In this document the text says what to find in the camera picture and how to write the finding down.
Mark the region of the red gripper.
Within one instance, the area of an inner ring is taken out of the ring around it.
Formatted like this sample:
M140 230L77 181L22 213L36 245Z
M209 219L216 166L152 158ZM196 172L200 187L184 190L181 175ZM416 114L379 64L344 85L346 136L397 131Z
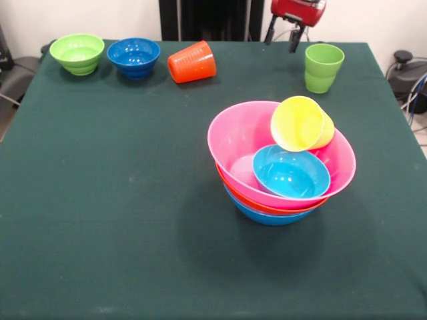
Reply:
M326 9L326 1L273 0L271 4L272 19L270 21L264 43L270 45L274 37L274 26L278 17L297 23L290 32L289 53L295 53L303 35L303 25L315 27Z

